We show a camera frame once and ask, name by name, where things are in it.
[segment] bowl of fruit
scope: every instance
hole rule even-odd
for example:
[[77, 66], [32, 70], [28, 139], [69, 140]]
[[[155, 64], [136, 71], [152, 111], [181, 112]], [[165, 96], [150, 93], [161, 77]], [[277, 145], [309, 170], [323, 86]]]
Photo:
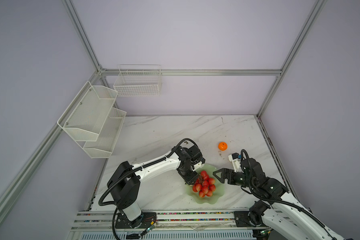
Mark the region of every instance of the bowl of fruit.
[[216, 180], [212, 173], [216, 171], [212, 165], [204, 164], [197, 169], [198, 178], [194, 185], [185, 185], [185, 192], [190, 195], [196, 203], [215, 204], [219, 197], [224, 195], [224, 185]]

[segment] marble tabletop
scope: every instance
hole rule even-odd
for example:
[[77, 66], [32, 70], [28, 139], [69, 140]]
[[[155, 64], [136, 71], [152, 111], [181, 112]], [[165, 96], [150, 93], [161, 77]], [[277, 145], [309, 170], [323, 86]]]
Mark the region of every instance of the marble tabletop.
[[[233, 169], [228, 155], [245, 149], [251, 158], [261, 164], [266, 176], [283, 182], [253, 115], [126, 117], [91, 210], [115, 210], [114, 205], [99, 206], [98, 200], [121, 162], [133, 164], [164, 155], [183, 138], [194, 140], [206, 163], [217, 169]], [[227, 143], [226, 151], [218, 149], [220, 142]], [[105, 201], [112, 200], [110, 194], [105, 198]], [[215, 204], [197, 204], [186, 194], [184, 180], [176, 170], [141, 183], [137, 198], [143, 210], [246, 209], [255, 200], [239, 186], [225, 183], [225, 194]]]

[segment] plate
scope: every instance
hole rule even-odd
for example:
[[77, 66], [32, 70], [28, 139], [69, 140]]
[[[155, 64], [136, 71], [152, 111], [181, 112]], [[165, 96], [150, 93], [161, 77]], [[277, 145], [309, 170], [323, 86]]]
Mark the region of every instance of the plate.
[[193, 185], [191, 185], [191, 186], [184, 185], [185, 192], [189, 196], [191, 196], [195, 200], [195, 202], [198, 204], [203, 204], [203, 203], [215, 204], [217, 202], [217, 200], [219, 199], [219, 197], [221, 197], [225, 193], [224, 184], [222, 184], [220, 181], [218, 181], [213, 176], [213, 172], [217, 170], [217, 168], [215, 168], [214, 166], [209, 165], [209, 164], [204, 164], [201, 168], [197, 169], [196, 172], [199, 174], [199, 173], [201, 173], [202, 170], [205, 170], [206, 173], [209, 175], [209, 177], [212, 177], [215, 179], [216, 191], [213, 192], [213, 195], [210, 197], [205, 196], [203, 198], [200, 198], [199, 192], [194, 192], [192, 190]]

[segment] orange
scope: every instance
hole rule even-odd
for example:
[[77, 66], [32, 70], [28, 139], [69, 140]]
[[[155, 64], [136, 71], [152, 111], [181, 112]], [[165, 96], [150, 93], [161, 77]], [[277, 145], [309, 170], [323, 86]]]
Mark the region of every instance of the orange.
[[227, 148], [228, 148], [228, 146], [227, 146], [227, 144], [225, 142], [220, 142], [219, 143], [219, 149], [221, 151], [225, 151], [225, 150], [227, 150]]

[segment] mesh tray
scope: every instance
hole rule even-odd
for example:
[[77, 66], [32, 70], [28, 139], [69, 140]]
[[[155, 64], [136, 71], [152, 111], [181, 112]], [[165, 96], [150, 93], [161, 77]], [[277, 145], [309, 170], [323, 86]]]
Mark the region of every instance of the mesh tray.
[[160, 65], [119, 65], [113, 87], [120, 97], [159, 96], [161, 90]]
[[85, 142], [83, 150], [91, 158], [109, 158], [116, 146], [126, 112], [112, 108], [95, 142]]
[[97, 141], [116, 96], [113, 89], [90, 85], [67, 120], [58, 124], [74, 141]]

